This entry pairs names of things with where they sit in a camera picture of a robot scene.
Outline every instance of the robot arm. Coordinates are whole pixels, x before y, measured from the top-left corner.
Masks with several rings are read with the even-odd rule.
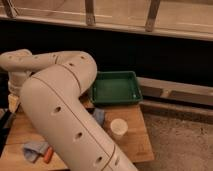
[[[92,57],[84,52],[42,56],[49,66],[48,62],[29,62],[33,68],[30,70],[27,64],[23,65],[30,71],[43,70],[24,81],[20,91],[22,107],[36,129],[72,171],[137,171],[79,101],[96,77]],[[23,72],[17,61],[12,67],[8,63],[3,68]]]

